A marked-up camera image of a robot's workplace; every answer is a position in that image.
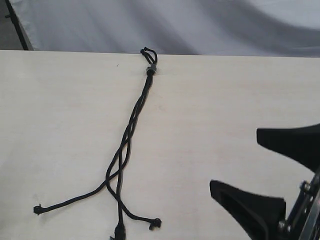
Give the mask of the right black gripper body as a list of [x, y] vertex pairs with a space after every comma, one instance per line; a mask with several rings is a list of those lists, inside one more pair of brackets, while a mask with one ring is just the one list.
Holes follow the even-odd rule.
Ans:
[[311, 181], [302, 181], [298, 197], [285, 220], [278, 223], [278, 240], [318, 240], [320, 238], [320, 170]]

